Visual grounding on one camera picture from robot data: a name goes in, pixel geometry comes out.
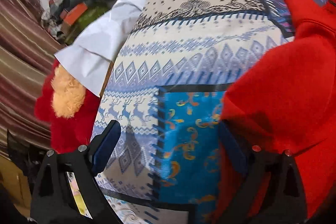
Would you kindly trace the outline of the red zip jacket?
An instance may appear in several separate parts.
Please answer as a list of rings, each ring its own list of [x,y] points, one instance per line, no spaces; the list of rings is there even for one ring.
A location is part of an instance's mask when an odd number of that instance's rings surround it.
[[[304,222],[334,222],[335,0],[284,0],[294,40],[271,48],[223,96],[220,122],[240,143],[271,153],[288,149],[307,205]],[[243,181],[220,141],[215,223]]]

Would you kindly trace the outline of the pile of clothes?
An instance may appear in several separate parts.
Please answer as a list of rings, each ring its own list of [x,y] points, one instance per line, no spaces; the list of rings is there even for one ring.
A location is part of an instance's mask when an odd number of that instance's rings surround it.
[[[41,15],[41,26],[55,39],[64,38],[61,31],[61,13],[70,6],[70,0],[49,0],[48,9]]]

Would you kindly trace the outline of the red plush toy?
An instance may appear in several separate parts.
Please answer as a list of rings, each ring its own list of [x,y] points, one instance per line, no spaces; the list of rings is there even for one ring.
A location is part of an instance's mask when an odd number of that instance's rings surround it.
[[[57,61],[35,103],[35,116],[50,124],[51,148],[69,153],[88,145],[100,104],[94,95]]]

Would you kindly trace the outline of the white shirt on bed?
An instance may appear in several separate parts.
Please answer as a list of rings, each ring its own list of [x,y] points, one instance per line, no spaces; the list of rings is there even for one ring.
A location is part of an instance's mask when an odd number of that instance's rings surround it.
[[[57,61],[86,89],[100,96],[110,63],[129,36],[146,0],[117,0],[71,46],[55,53]]]

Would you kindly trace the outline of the striped red gold curtain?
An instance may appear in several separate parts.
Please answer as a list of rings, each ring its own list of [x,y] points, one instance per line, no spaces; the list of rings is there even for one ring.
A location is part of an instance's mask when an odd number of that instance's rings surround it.
[[[7,133],[38,147],[50,145],[50,126],[34,107],[62,46],[41,26],[39,0],[1,0],[1,156]]]

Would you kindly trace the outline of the blue patchwork quilt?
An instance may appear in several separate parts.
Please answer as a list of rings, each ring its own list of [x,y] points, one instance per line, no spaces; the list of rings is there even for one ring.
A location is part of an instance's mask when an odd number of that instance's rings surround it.
[[[90,140],[120,123],[95,179],[121,223],[215,223],[224,93],[294,36],[284,0],[146,0],[108,68]]]

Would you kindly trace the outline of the orange shoe box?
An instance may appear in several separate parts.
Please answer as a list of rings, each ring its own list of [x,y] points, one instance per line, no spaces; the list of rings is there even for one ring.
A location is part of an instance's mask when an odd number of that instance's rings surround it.
[[[76,22],[76,20],[78,20],[80,16],[82,16],[82,14],[87,11],[87,9],[87,5],[82,2],[75,6],[71,11],[69,11],[66,16],[64,16],[63,21],[66,22],[66,24],[68,24],[69,26],[72,26]]]

